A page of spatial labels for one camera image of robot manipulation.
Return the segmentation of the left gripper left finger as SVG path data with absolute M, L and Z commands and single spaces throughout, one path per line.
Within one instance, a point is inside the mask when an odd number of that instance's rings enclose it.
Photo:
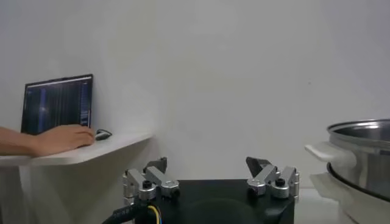
M 151 201 L 159 196 L 176 200 L 180 197 L 180 184 L 166 174 L 167 157 L 149 161 L 140 172 L 136 169 L 127 169 L 123 173 L 123 199 L 125 205 L 131 205 L 135 199 Z

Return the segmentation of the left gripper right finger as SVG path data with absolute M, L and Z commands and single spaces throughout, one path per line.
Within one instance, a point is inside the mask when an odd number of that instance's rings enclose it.
M 267 191 L 277 199 L 293 197 L 299 199 L 300 173 L 295 167 L 286 166 L 280 170 L 266 159 L 246 158 L 246 164 L 252 175 L 247 180 L 249 198 L 256 200 Z

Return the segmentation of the person's hand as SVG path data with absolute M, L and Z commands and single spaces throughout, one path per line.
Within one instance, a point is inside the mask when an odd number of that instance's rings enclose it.
M 29 150 L 33 156 L 49 156 L 94 143 L 92 129 L 81 125 L 61 125 L 32 136 Z

